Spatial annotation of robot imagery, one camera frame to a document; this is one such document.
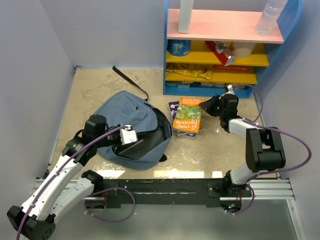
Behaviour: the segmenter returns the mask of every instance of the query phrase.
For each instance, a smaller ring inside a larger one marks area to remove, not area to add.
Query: blue shelf frame
[[[303,0],[288,0],[285,8],[283,9],[280,17],[277,20],[279,29],[281,31],[284,43],[273,44],[265,43],[264,49],[269,61],[268,67],[254,67],[257,84],[261,84],[264,81],[265,75],[268,73],[268,69],[274,64],[274,59],[278,57],[282,51],[283,46],[286,44],[286,39],[289,38],[292,32],[297,28],[302,12]],[[168,7],[169,0],[164,0],[164,50],[163,50],[163,94],[164,95],[179,95],[179,96],[203,96],[212,97],[215,94],[222,95],[224,93],[223,88],[217,87],[203,87],[199,85],[191,85],[190,88],[178,88],[176,86],[166,86],[166,59],[167,59],[167,26],[168,26]],[[236,89],[234,92],[239,98],[249,98],[253,93],[253,89],[247,87],[245,89]]]

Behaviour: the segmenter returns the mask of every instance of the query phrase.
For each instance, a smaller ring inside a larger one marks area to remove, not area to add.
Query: yellow package
[[[210,79],[212,70],[206,65],[194,63],[168,63],[166,71],[192,78]]]

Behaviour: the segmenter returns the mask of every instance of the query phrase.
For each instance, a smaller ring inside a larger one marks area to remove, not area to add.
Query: purple book
[[[175,120],[177,109],[178,109],[178,106],[179,106],[179,101],[171,101],[168,104],[169,104],[169,109],[170,109],[170,112],[171,112],[172,120]],[[188,137],[191,137],[191,138],[194,138],[196,136],[195,133],[187,133],[187,132],[176,131],[176,130],[173,130],[173,132],[176,133],[177,136],[185,135],[185,136],[188,136]]]

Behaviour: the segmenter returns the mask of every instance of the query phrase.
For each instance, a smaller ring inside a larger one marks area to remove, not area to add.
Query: pink shelf board
[[[261,12],[193,9],[188,34],[178,33],[179,12],[180,9],[171,8],[168,10],[168,39],[267,44],[282,44],[284,42],[278,25],[268,36],[261,36],[255,32]]]

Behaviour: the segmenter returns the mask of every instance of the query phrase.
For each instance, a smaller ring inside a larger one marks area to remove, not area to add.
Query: bookshelf
[[[201,86],[201,83],[226,83],[257,85],[263,81],[267,69],[277,56],[282,44],[297,24],[300,11],[299,0],[288,0],[277,26],[268,36],[255,32],[261,12],[225,11],[193,9],[188,34],[179,33],[179,9],[169,9],[165,0],[164,11],[164,58],[163,58],[163,94],[183,96],[214,96],[223,94],[224,89]],[[191,40],[190,52],[186,56],[173,56],[167,51],[168,39]],[[236,71],[213,68],[221,65],[205,41],[223,41],[256,43],[252,54],[246,58],[236,58],[233,65],[249,66],[249,71]],[[210,79],[194,78],[166,72],[167,63],[189,63],[212,66]],[[166,85],[168,82],[192,82],[190,88]],[[253,93],[250,87],[235,89],[240,98],[249,98]]]

